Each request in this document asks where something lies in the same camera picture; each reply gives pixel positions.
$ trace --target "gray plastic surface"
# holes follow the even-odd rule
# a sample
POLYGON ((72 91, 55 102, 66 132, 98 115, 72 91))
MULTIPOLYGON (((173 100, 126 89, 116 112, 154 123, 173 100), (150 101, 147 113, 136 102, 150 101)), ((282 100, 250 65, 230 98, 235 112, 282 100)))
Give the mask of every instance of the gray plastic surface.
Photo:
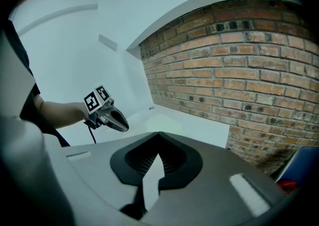
MULTIPOLYGON (((65 147, 66 155, 89 151, 92 156, 72 161, 81 178, 102 199, 120 209, 133 201, 136 187, 122 184, 111 170, 109 161, 116 150, 151 133, 107 143, 65 147)), ((195 148, 203 158, 203 168, 185 188, 161 191, 159 200, 141 219, 155 226, 201 226, 210 223, 236 225, 253 219, 229 182, 230 176, 243 173, 270 205, 284 193, 272 179, 232 152, 179 135, 176 140, 195 148)))

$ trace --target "black cable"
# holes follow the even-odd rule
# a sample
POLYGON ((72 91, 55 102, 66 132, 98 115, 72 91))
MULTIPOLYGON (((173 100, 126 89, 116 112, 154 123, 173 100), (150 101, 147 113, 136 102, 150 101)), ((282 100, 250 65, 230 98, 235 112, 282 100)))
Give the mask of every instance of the black cable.
POLYGON ((89 131, 90 131, 90 133, 91 133, 91 136, 92 136, 92 138, 93 138, 94 143, 96 143, 96 141, 95 141, 95 138, 94 138, 94 135, 93 135, 93 133, 92 133, 91 128, 90 128, 89 126, 88 126, 88 128, 89 128, 89 131))

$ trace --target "brick wall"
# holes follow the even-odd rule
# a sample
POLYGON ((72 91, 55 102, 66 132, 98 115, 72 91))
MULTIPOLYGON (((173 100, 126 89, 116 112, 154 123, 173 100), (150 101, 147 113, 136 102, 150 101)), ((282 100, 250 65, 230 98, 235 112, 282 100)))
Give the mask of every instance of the brick wall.
POLYGON ((230 0, 168 23, 140 44, 153 101, 229 124, 227 149, 264 172, 319 145, 319 47, 301 11, 230 0))

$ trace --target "person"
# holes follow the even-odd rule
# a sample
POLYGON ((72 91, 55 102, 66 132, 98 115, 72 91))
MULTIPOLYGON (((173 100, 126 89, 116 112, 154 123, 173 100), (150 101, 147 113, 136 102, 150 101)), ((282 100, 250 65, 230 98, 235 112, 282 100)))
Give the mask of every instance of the person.
MULTIPOLYGON (((1 16, 1 19, 3 17, 8 18, 9 12, 24 1, 25 0, 8 0, 7 3, 5 3, 7 4, 5 6, 7 16, 1 16)), ((29 68, 28 54, 19 39, 13 23, 8 19, 1 21, 1 28, 5 32, 21 62, 32 74, 29 68)), ((36 124, 43 133, 55 135, 59 139, 61 146, 69 146, 68 142, 56 129, 87 119, 88 112, 84 103, 59 104, 44 101, 37 84, 35 84, 23 106, 20 118, 36 124)))

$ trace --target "black recessed opening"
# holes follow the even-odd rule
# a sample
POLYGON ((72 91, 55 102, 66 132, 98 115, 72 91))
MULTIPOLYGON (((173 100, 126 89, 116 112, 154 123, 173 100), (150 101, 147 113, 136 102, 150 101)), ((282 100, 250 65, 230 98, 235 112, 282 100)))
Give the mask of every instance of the black recessed opening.
POLYGON ((163 162, 165 175, 178 170, 187 161, 187 155, 182 149, 160 135, 152 137, 129 151, 125 156, 125 161, 142 176, 145 176, 158 154, 163 162))

